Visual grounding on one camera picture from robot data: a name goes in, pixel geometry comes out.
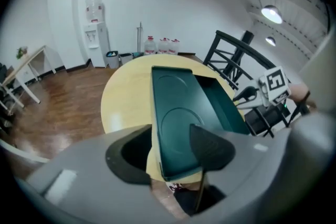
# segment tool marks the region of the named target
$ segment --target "wooden floor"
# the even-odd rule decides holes
[[[194,56],[188,58],[199,61]],[[115,69],[88,68],[67,73],[59,71],[34,82],[29,88],[41,103],[35,103],[25,92],[24,109],[15,106],[16,114],[10,135],[0,138],[18,149],[44,158],[53,158],[69,145],[104,133],[100,117],[103,90]],[[7,153],[15,176],[22,179],[40,164]],[[158,200],[178,219],[187,214],[163,182],[152,182]]]

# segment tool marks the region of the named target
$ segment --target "trash bin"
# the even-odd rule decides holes
[[[124,65],[125,63],[129,62],[133,59],[133,54],[121,54],[120,55],[121,63]]]
[[[134,52],[133,59],[143,56],[143,52]]]
[[[110,68],[118,68],[119,67],[119,55],[118,55],[118,51],[114,50],[114,51],[109,51],[106,54],[106,59],[107,59],[107,63],[109,65]]]

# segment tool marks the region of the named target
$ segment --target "dark green tray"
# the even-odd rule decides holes
[[[152,67],[152,87],[161,173],[166,181],[201,170],[190,146],[190,124],[249,133],[216,79],[195,76],[190,69]]]

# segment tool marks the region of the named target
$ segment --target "black cable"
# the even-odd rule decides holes
[[[310,95],[310,91],[308,91],[307,94],[304,96],[304,98],[297,104],[295,110],[292,113],[292,116],[290,117],[290,120],[288,122],[288,126],[290,125],[291,121],[296,117],[296,115],[299,114],[302,106],[305,104],[305,102],[308,99],[309,95]]]

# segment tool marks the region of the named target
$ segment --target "black metal chair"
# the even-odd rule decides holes
[[[248,37],[245,38],[249,43],[253,38],[253,34],[248,32]],[[235,53],[231,53],[228,51],[217,49],[217,46],[221,40],[226,41],[227,43],[236,47]],[[213,55],[219,55],[223,60],[212,60]],[[210,47],[210,50],[205,57],[203,62],[204,65],[211,67],[214,71],[218,72],[219,75],[227,80],[228,84],[234,90],[238,90],[239,86],[237,84],[237,80],[245,75],[248,79],[253,80],[252,76],[250,76],[241,66],[241,58],[243,54],[247,54],[255,59],[260,65],[265,67],[266,69],[271,69],[275,67],[275,65],[257,52],[255,49],[251,48],[249,44],[239,40],[233,36],[230,36],[224,32],[216,31],[215,39]],[[218,68],[215,66],[216,63],[226,63],[225,68]],[[271,137],[274,137],[274,134],[271,128],[283,121],[285,126],[289,126],[289,122],[287,122],[286,117],[290,115],[289,110],[284,104],[279,104],[277,106],[270,106],[267,109],[264,106],[260,106],[258,108],[253,108],[250,112],[245,115],[245,123],[249,128],[252,135],[258,135],[264,131],[266,131],[263,136],[270,134]],[[309,110],[306,105],[302,105],[301,103],[296,103],[298,106],[294,113],[301,113],[302,115],[308,114]]]

